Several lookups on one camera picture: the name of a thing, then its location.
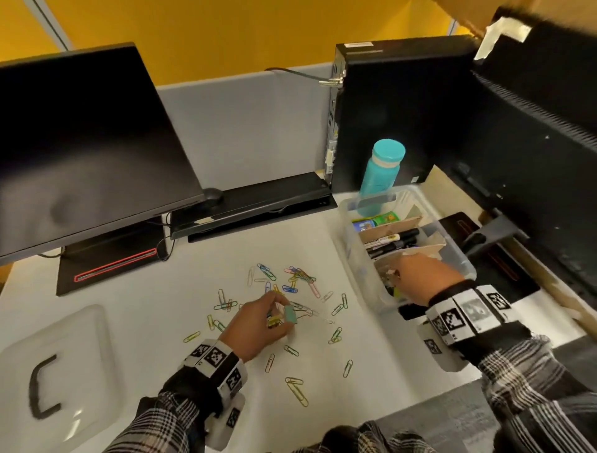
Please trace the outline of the black desktop computer tower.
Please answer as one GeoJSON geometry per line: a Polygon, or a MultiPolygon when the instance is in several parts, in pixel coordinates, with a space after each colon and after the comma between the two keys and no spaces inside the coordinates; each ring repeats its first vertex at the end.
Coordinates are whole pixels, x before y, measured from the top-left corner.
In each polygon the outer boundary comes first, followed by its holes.
{"type": "Polygon", "coordinates": [[[478,48],[469,35],[337,44],[327,126],[325,180],[358,191],[378,140],[405,146],[394,185],[420,184],[455,116],[454,95],[478,48]]]}

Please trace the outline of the large black monitor with tape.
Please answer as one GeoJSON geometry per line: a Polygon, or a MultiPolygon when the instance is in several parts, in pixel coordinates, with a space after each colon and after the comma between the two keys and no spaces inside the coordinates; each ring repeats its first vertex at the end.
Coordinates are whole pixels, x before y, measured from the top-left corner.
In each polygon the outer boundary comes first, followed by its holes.
{"type": "Polygon", "coordinates": [[[597,35],[501,7],[469,71],[461,178],[597,311],[597,35]]]}

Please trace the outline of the person's left forearm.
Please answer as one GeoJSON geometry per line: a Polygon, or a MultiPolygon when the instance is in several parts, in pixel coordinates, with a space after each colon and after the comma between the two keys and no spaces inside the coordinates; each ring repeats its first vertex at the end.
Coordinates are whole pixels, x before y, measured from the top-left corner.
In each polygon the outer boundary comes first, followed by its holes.
{"type": "Polygon", "coordinates": [[[204,453],[205,420],[224,406],[215,376],[183,366],[158,396],[140,400],[130,425],[103,453],[204,453]]]}

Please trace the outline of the person's right forearm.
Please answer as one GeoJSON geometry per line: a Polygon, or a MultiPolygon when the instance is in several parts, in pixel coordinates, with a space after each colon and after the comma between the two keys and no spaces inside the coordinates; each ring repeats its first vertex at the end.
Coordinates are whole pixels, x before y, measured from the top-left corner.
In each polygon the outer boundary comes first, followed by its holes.
{"type": "Polygon", "coordinates": [[[515,321],[455,349],[482,374],[500,424],[494,453],[597,453],[597,392],[555,358],[548,337],[515,321]]]}

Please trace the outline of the white wrist marker band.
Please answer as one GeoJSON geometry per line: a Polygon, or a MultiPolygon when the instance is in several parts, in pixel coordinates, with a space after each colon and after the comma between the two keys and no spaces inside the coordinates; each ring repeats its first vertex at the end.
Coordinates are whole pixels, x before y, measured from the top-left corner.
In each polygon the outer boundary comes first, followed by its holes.
{"type": "Polygon", "coordinates": [[[248,381],[242,359],[221,341],[206,339],[183,360],[191,399],[203,420],[206,447],[223,452],[245,408],[241,389],[248,381]]]}
{"type": "Polygon", "coordinates": [[[417,334],[445,372],[460,372],[467,365],[454,347],[504,323],[519,321],[518,312],[491,284],[483,284],[431,306],[417,334]]]}

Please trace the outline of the black keyboard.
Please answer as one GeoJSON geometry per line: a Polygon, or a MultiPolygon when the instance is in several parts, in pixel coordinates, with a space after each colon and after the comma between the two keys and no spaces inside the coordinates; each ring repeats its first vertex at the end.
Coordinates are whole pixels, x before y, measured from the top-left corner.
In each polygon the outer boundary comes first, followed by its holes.
{"type": "Polygon", "coordinates": [[[315,172],[226,191],[207,188],[204,196],[171,214],[172,240],[195,243],[337,207],[330,187],[315,172]]]}

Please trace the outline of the grey desk partition panel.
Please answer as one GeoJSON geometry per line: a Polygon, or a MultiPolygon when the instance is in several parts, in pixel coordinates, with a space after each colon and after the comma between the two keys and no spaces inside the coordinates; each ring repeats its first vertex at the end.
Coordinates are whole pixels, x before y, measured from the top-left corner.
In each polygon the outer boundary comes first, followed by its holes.
{"type": "Polygon", "coordinates": [[[280,71],[158,86],[203,188],[324,170],[330,89],[280,71]]]}

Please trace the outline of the clear plastic storage bin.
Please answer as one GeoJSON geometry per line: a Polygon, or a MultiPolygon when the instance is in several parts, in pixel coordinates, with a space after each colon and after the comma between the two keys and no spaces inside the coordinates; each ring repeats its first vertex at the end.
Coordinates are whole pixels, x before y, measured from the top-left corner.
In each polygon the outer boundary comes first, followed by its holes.
{"type": "MultiPolygon", "coordinates": [[[[451,246],[455,247],[454,242],[451,238],[448,238],[439,223],[441,218],[437,210],[416,185],[397,186],[384,193],[363,198],[360,198],[357,193],[350,194],[339,202],[338,209],[341,223],[341,242],[347,265],[365,302],[376,313],[396,310],[400,306],[411,304],[411,302],[400,293],[397,296],[390,295],[386,289],[388,283],[387,271],[393,255],[381,261],[373,261],[369,258],[357,232],[354,230],[352,223],[365,218],[363,215],[365,211],[374,210],[375,215],[393,211],[401,220],[415,215],[426,216],[429,219],[428,222],[433,223],[434,226],[424,227],[424,231],[431,233],[433,230],[438,230],[445,239],[448,239],[451,246]]],[[[439,254],[440,251],[432,255],[426,255],[442,261],[439,254]]],[[[462,251],[458,254],[461,263],[468,261],[462,251]]]]}

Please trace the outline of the brown cardboard divider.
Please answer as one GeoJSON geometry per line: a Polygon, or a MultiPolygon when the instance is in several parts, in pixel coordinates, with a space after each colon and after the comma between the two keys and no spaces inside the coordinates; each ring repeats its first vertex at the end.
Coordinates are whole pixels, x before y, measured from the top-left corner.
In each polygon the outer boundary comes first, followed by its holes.
{"type": "Polygon", "coordinates": [[[438,253],[444,246],[446,246],[446,239],[438,230],[433,230],[431,233],[425,232],[424,227],[434,226],[433,223],[430,223],[428,221],[429,219],[426,216],[415,215],[400,220],[399,222],[381,225],[370,230],[357,232],[357,235],[361,240],[362,244],[364,244],[369,241],[373,241],[377,238],[382,238],[384,236],[388,236],[394,233],[400,233],[402,231],[406,231],[412,228],[419,228],[420,232],[417,236],[417,244],[415,246],[402,250],[397,250],[372,260],[381,261],[382,259],[386,259],[392,255],[407,255],[411,252],[420,252],[432,255],[434,253],[438,253]]]}

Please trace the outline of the black flat monitor base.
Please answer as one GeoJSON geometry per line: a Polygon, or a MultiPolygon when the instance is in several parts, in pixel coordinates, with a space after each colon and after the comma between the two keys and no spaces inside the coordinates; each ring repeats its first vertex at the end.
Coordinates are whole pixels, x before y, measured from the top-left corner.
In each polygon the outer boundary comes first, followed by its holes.
{"type": "Polygon", "coordinates": [[[440,250],[439,258],[458,269],[463,276],[471,280],[475,277],[480,284],[493,285],[511,303],[540,291],[533,278],[500,245],[494,245],[484,254],[461,263],[460,246],[469,235],[479,230],[479,226],[465,213],[457,212],[441,218],[439,223],[455,244],[452,247],[445,239],[446,245],[440,250]]]}

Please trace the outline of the black computer monitor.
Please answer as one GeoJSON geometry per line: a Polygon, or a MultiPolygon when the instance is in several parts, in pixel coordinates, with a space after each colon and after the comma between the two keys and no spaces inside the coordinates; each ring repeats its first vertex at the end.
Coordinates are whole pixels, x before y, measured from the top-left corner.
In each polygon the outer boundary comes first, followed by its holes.
{"type": "Polygon", "coordinates": [[[203,200],[133,43],[0,62],[0,265],[203,200]]]}

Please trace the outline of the white left wrist marker band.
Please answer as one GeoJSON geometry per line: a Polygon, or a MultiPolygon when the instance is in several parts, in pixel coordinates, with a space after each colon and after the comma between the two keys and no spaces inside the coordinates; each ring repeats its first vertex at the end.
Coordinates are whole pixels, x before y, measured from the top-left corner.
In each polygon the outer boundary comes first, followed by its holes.
{"type": "Polygon", "coordinates": [[[203,420],[206,447],[223,452],[245,408],[241,389],[248,381],[242,359],[221,341],[206,339],[183,360],[191,399],[203,420]]]}

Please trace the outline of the person's right hand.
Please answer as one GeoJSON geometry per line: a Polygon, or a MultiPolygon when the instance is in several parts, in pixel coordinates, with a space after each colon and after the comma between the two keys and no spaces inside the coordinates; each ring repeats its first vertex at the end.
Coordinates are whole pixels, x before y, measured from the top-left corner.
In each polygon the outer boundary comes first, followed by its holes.
{"type": "Polygon", "coordinates": [[[449,265],[421,253],[401,255],[392,262],[413,263],[413,301],[411,302],[418,306],[428,307],[429,302],[437,294],[465,281],[464,276],[449,265]]]}

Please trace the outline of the black monitor base red stripe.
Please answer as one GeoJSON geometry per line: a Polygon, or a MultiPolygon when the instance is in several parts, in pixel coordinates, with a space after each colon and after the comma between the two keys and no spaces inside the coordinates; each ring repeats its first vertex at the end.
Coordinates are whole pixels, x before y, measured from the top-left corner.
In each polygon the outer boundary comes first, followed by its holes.
{"type": "Polygon", "coordinates": [[[56,296],[160,262],[167,256],[165,223],[157,217],[65,246],[56,296]]]}

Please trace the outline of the teal water bottle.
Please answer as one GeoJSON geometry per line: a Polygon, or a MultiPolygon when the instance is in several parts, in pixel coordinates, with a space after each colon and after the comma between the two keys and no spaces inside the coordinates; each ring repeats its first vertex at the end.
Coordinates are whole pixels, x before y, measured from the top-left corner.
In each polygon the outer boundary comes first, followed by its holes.
{"type": "Polygon", "coordinates": [[[405,154],[406,148],[399,141],[377,140],[365,168],[359,197],[363,198],[389,190],[395,183],[405,154]]]}

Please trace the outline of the person's left hand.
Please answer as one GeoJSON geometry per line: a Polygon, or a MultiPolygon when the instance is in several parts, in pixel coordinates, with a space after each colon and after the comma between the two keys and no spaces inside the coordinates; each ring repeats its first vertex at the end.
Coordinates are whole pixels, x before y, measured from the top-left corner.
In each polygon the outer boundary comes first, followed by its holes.
{"type": "Polygon", "coordinates": [[[256,337],[257,300],[245,303],[219,336],[219,341],[243,363],[255,359],[266,347],[284,338],[256,337]]]}

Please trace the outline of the black marker white label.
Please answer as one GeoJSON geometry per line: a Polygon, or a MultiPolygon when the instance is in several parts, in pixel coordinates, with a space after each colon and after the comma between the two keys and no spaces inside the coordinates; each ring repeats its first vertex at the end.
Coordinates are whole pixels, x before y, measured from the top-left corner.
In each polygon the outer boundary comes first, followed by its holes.
{"type": "Polygon", "coordinates": [[[377,238],[373,241],[364,243],[363,245],[367,250],[377,249],[381,246],[388,245],[389,243],[393,243],[399,240],[410,240],[412,238],[416,239],[416,237],[419,235],[419,232],[419,228],[412,228],[406,231],[402,231],[400,233],[394,233],[388,236],[384,236],[382,238],[377,238]]]}

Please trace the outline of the scatter of coloured paper clips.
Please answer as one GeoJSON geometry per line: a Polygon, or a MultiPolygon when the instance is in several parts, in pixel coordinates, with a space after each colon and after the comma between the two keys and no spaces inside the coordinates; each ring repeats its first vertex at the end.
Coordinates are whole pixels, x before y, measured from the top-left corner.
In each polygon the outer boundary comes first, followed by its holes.
{"type": "Polygon", "coordinates": [[[349,301],[347,295],[292,266],[256,264],[245,273],[231,270],[209,281],[205,298],[198,297],[189,312],[189,319],[200,318],[203,336],[193,333],[183,343],[194,351],[207,339],[217,340],[246,302],[277,292],[294,306],[297,324],[293,334],[266,347],[246,365],[247,400],[267,412],[302,415],[351,408],[360,374],[350,377],[359,362],[354,351],[356,325],[349,316],[338,315],[349,301]]]}

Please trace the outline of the brown cardboard box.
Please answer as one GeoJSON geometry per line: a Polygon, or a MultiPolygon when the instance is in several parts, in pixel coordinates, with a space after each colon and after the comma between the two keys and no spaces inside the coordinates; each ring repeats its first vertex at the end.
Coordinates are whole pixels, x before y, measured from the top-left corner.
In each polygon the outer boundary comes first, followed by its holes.
{"type": "Polygon", "coordinates": [[[597,0],[434,0],[459,24],[473,32],[490,35],[498,32],[518,39],[526,39],[532,25],[523,25],[523,19],[513,19],[513,13],[506,13],[510,19],[498,19],[493,26],[493,17],[500,7],[522,11],[541,20],[597,36],[597,0]]]}

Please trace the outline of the white right wrist marker band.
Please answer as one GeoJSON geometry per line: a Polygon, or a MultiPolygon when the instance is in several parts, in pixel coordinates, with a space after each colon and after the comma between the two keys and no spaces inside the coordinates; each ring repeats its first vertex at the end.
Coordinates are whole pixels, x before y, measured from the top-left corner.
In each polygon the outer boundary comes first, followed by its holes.
{"type": "Polygon", "coordinates": [[[518,312],[491,284],[483,284],[431,306],[417,334],[445,372],[460,372],[467,365],[454,347],[504,323],[519,321],[518,312]]]}

